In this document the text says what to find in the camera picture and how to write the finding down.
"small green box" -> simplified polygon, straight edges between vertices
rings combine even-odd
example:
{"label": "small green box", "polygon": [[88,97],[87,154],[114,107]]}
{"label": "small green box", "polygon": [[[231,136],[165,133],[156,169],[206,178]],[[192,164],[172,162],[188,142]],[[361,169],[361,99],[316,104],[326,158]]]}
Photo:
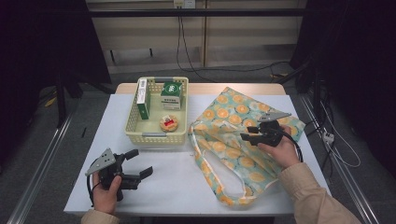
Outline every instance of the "small green box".
{"label": "small green box", "polygon": [[140,117],[142,119],[149,119],[150,94],[147,79],[139,79],[139,85],[137,87],[136,94],[136,104],[139,108]]}
{"label": "small green box", "polygon": [[180,82],[165,82],[161,91],[163,109],[180,110],[183,97],[183,84]]}

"fabric bag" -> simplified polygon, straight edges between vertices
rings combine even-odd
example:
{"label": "fabric bag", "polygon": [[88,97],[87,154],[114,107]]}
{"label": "fabric bag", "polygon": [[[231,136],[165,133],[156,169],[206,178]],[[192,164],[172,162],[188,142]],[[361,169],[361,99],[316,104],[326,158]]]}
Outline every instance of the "fabric bag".
{"label": "fabric bag", "polygon": [[[227,87],[189,128],[195,161],[222,203],[250,204],[277,181],[282,168],[271,156],[243,141],[240,136],[240,133],[248,132],[247,127],[257,126],[257,119],[264,112],[280,111]],[[278,122],[291,127],[291,136],[295,141],[300,139],[305,126],[303,122],[292,116]],[[205,158],[207,151],[213,152],[222,164],[240,177],[244,188],[242,197],[224,192],[220,176],[215,174]]]}

